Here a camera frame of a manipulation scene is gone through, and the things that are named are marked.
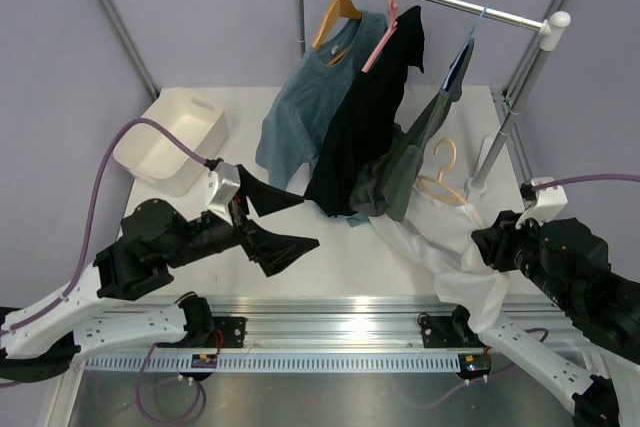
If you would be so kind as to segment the beige plastic hanger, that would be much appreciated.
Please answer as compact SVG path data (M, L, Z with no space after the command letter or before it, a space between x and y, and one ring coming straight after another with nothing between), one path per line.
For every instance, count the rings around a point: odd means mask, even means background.
M447 148L450 152L447 163L438 169L435 177L419 175L417 181L422 191L434 200L447 205L465 205L468 203L467 195L447 183L445 179L445 174L455 166L457 161L456 144L452 139L442 137L436 142L433 155L436 156L443 148Z

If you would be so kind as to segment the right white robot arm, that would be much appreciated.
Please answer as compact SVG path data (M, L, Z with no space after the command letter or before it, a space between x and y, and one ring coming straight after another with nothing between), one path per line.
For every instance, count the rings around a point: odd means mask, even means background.
M575 218L517 224L498 214L471 238L485 265L519 271L595 345L607 376L569 362L531 338L505 314L488 329L483 314L456 306L448 316L418 317L427 347L484 347L500 351L545 387L576 426L639 423L639 285L615 274L608 245Z

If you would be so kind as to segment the white t shirt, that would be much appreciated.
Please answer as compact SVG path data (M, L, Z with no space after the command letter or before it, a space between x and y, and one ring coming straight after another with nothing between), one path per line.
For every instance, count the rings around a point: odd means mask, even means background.
M379 237L432 275L440 301L466 308L474 333L494 326L509 278L485 265L471 238L486 226L474 205L448 205L415 188L402 221L383 215L370 223Z

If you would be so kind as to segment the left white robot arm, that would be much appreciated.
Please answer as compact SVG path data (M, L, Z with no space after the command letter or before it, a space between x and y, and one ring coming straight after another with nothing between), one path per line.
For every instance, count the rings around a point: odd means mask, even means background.
M142 314L102 315L169 285L172 270L235 247L267 277L318 247L314 238L272 233L249 217L297 206L303 197L260 181L241 164L215 159L205 166L209 185L199 217L188 220L165 200L147 200L122 219L120 237L96 255L76 284L50 295L56 304L50 311L35 315L42 302L2 309L3 381L41 382L65 373L76 360L122 347L202 347L216 323L208 301L195 293Z

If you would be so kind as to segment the metal clothes rack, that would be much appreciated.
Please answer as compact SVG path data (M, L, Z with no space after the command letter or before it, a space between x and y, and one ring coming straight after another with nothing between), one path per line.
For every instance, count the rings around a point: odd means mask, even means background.
M535 21L463 0L421 1L473 14L479 18L524 28L534 33L534 37L523 54L511 80L500 92L500 98L505 105L505 113L500 129L494 136L488 136L483 140L474 175L465 183L465 192L471 200L477 201L487 195L487 178L508 141L511 141L514 145L516 159L519 161L522 173L525 176L530 174L526 155L522 152L522 142L516 128L516 122L549 55L556 49L565 30L571 25L571 16L566 11L549 11L546 19ZM304 0L295 0L295 2L297 43L299 54L303 55L307 49L305 4Z

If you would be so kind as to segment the teal t shirt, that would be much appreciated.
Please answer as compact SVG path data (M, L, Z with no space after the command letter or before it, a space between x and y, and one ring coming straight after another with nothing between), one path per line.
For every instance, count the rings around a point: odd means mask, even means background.
M255 162L271 185L284 189L300 166L315 167L334 113L386 30L383 14L365 11L306 50L262 122Z

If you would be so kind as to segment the blue plastic hanger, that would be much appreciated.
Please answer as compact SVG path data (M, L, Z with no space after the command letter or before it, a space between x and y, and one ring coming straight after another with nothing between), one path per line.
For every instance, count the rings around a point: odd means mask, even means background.
M442 82L441 88L446 91L451 97L461 96L461 85L464 76L466 75L468 64L470 62L475 46L475 33L478 26L482 22L482 19L485 17L488 7L489 5L486 4L481 13L477 16L456 57L449 65L448 72Z

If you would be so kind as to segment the wooden hanger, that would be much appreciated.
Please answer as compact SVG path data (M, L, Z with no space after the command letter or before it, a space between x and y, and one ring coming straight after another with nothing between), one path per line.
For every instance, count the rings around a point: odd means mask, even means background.
M327 37L341 20L361 20L362 11L359 10L352 0L332 0L324 14L318 32L311 44L315 51L327 40Z

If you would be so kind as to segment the black t shirt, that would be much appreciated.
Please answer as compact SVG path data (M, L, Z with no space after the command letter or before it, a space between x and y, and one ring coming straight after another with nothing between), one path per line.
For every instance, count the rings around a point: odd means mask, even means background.
M357 73L334 114L304 197L324 214L351 216L350 197L362 167L388 152L396 112L411 67L424 69L422 9L396 19L396 29L373 65Z

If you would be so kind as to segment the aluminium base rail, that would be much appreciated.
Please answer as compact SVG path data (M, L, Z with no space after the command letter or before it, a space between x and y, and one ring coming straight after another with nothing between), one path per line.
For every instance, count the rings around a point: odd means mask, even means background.
M467 347L454 307L434 296L212 297L217 315L246 319L245 345L263 350L407 350Z

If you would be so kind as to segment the dark grey t shirt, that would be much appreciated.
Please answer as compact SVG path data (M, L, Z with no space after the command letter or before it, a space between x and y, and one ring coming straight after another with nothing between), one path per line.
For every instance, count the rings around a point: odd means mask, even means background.
M358 174L349 199L353 211L368 217L386 215L397 222L404 220L427 143L461 96L451 97L440 86L408 131L394 128L389 151L366 164Z

